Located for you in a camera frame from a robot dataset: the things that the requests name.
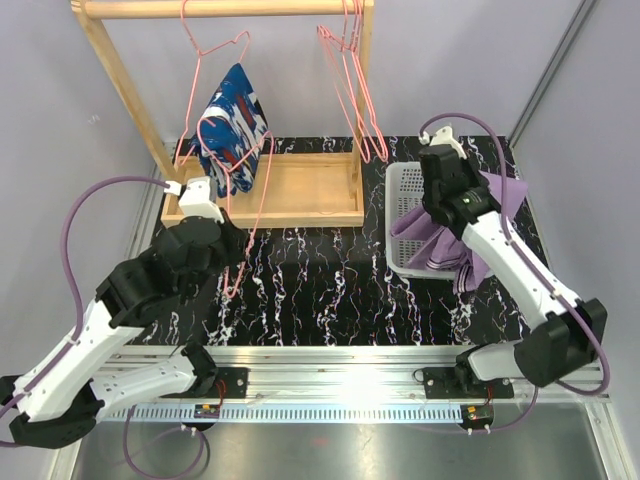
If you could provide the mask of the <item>pink hanger with purple trousers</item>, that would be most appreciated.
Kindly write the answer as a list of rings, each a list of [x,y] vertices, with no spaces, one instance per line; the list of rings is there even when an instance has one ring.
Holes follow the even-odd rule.
[[[238,222],[238,225],[243,228],[243,232],[248,234],[247,239],[241,244],[241,261],[233,262],[233,264],[238,265],[238,272],[235,279],[232,280],[230,278],[231,270],[229,267],[226,267],[224,270],[223,294],[226,298],[232,299],[236,296],[240,283],[243,279],[245,267],[247,265],[247,258],[254,245],[255,235],[258,227],[260,226],[263,215],[274,157],[274,135],[270,129],[267,129],[256,141],[256,144],[249,148],[247,153],[241,157],[238,163],[233,168],[227,169],[226,166],[215,156],[214,152],[208,148],[208,145],[203,139],[201,134],[201,124],[203,122],[210,125],[214,125],[214,123],[208,118],[201,119],[198,121],[196,132],[202,149],[209,154],[210,158],[213,159],[224,172],[227,196],[225,197],[226,206],[223,208],[223,212],[228,214],[230,223]],[[266,169],[262,171],[259,169],[256,170],[254,176],[254,189],[251,192],[239,192],[235,197],[233,197],[231,194],[231,174],[242,167],[253,153],[260,155],[266,142],[269,143]]]

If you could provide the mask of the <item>purple trousers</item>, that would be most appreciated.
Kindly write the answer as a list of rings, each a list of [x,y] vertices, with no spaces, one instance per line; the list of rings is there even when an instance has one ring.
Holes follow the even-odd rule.
[[[488,180],[491,195],[501,204],[501,176],[483,171],[480,173]],[[513,220],[527,196],[528,184],[511,177],[507,177],[506,184],[508,196],[505,210],[507,217]],[[421,201],[392,223],[390,234],[394,239],[423,242],[410,257],[408,267],[420,271],[453,273],[454,293],[477,290],[492,273],[477,254],[457,240],[447,228],[432,221]]]

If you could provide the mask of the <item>blue patterned trousers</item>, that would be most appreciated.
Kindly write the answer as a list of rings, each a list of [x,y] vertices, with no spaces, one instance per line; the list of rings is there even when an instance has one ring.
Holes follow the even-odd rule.
[[[234,64],[211,97],[190,139],[206,175],[224,198],[253,188],[266,116],[245,70]]]

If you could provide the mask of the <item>pink hanger with blue trousers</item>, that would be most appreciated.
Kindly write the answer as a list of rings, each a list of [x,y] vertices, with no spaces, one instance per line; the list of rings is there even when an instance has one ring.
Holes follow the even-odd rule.
[[[175,148],[175,161],[176,164],[178,166],[182,166],[185,163],[185,160],[180,160],[179,159],[179,154],[181,151],[181,148],[187,138],[187,134],[190,131],[190,119],[191,119],[191,114],[192,114],[192,109],[193,109],[193,104],[194,104],[194,99],[197,93],[197,89],[198,89],[198,83],[199,83],[199,78],[200,78],[200,72],[201,72],[201,67],[202,67],[202,62],[203,59],[207,56],[212,54],[213,52],[216,52],[217,50],[222,49],[223,47],[227,46],[227,45],[236,45],[239,43],[239,41],[245,37],[246,38],[246,43],[245,46],[239,56],[239,62],[241,62],[244,58],[244,56],[246,55],[246,52],[249,48],[249,45],[251,43],[251,34],[248,30],[243,30],[240,33],[238,33],[234,38],[227,40],[223,43],[220,43],[219,45],[209,48],[207,50],[202,50],[199,43],[197,42],[195,36],[193,35],[187,19],[186,19],[186,7],[189,4],[189,0],[182,0],[181,4],[180,4],[180,23],[184,29],[184,31],[186,32],[188,39],[195,51],[196,54],[196,64],[195,64],[195,68],[194,68],[194,73],[193,73],[193,78],[192,78],[192,82],[191,82],[191,87],[190,87],[190,92],[189,92],[189,97],[188,97],[188,102],[187,102],[187,106],[186,106],[186,111],[185,111],[185,117],[184,117],[184,129],[178,139],[178,142],[176,144],[176,148]]]

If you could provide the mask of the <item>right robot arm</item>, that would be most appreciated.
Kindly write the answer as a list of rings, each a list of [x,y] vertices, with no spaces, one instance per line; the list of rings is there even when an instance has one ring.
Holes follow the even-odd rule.
[[[523,378],[543,388],[603,362],[604,305],[581,299],[540,262],[504,217],[488,179],[452,146],[426,146],[419,159],[426,212],[488,265],[530,328],[522,340],[460,354],[453,374],[456,389],[476,396],[502,378]]]

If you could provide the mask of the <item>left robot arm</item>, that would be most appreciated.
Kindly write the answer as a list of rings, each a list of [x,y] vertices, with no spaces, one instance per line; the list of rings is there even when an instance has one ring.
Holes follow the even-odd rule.
[[[168,359],[115,375],[102,365],[161,314],[170,313],[206,281],[240,262],[248,235],[228,217],[189,216],[161,232],[138,257],[118,264],[71,332],[38,366],[1,379],[1,403],[15,408],[15,444],[66,447],[111,414],[164,396],[205,397],[218,368],[191,341]]]

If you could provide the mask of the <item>white plastic basket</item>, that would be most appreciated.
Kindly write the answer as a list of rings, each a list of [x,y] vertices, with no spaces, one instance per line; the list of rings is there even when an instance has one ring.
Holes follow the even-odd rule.
[[[388,267],[404,278],[453,281],[454,269],[433,270],[426,263],[411,263],[413,256],[427,243],[422,239],[397,238],[391,235],[394,223],[422,206],[423,179],[420,163],[396,162],[385,174],[385,254]]]

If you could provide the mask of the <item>wooden clothes rack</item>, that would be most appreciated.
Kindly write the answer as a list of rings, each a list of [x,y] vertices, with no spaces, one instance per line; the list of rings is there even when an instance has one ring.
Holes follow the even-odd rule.
[[[188,18],[353,15],[352,1],[189,1]],[[365,2],[361,61],[367,76],[375,4]],[[195,158],[182,166],[169,153],[104,20],[180,19],[181,1],[73,1],[70,6],[98,59],[134,121],[160,172],[180,183],[201,173]],[[360,227],[364,223],[361,159],[347,153],[277,154],[259,228]]]

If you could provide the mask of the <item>black marble table mat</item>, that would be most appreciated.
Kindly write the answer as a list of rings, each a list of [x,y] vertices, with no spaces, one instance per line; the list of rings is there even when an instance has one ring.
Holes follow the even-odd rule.
[[[450,282],[405,279],[387,264],[386,164],[362,168],[360,228],[257,233],[237,295],[220,278],[138,338],[143,346],[378,346],[486,344],[530,329],[495,279],[455,294]]]

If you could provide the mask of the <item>aluminium mounting rail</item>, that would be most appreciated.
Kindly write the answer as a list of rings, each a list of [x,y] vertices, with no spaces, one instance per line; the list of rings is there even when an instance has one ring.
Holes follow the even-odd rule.
[[[445,387],[462,346],[212,347],[226,391],[138,402],[137,421],[440,423],[484,402]]]

